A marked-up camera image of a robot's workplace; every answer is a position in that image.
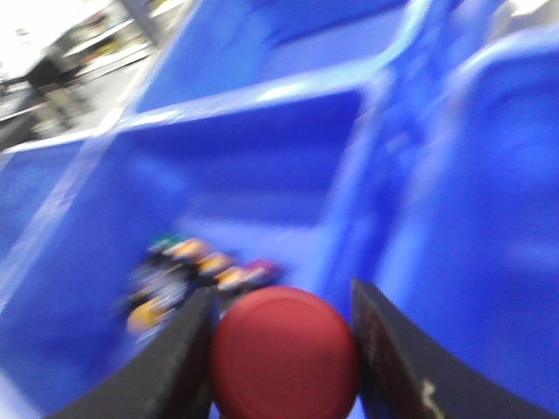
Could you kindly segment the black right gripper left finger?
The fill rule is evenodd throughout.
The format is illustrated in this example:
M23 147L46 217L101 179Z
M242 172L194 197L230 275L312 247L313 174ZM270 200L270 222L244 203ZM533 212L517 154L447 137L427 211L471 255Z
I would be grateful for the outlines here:
M216 291L200 289L124 367L51 418L207 418Z

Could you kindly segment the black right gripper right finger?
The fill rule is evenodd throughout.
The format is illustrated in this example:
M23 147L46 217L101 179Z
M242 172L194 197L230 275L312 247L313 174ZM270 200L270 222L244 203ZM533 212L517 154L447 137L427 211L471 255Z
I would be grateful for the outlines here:
M439 345L374 284L354 278L351 321L368 418L551 418Z

